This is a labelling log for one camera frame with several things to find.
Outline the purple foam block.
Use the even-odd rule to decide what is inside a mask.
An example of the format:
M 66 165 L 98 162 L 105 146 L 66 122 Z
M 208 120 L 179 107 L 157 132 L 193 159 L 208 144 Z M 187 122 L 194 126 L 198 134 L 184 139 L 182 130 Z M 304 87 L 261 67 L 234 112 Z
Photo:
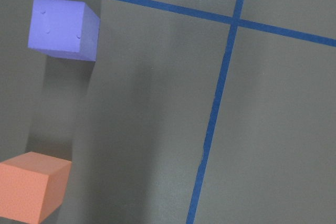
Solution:
M 28 48 L 63 59 L 96 61 L 100 18 L 84 2 L 34 0 Z

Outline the orange foam block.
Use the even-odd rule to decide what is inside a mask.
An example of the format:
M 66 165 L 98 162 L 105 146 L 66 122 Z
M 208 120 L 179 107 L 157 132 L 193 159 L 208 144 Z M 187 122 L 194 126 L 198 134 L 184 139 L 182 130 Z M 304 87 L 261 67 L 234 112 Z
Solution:
M 42 223 L 62 204 L 71 166 L 35 152 L 1 162 L 1 217 Z

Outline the brown paper table cover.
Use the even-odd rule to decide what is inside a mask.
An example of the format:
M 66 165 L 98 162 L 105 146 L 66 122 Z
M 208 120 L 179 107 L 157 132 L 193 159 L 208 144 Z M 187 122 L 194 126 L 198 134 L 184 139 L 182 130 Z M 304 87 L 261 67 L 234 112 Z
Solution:
M 1 0 L 1 160 L 72 161 L 47 223 L 335 223 L 335 0 L 76 0 L 95 62 Z

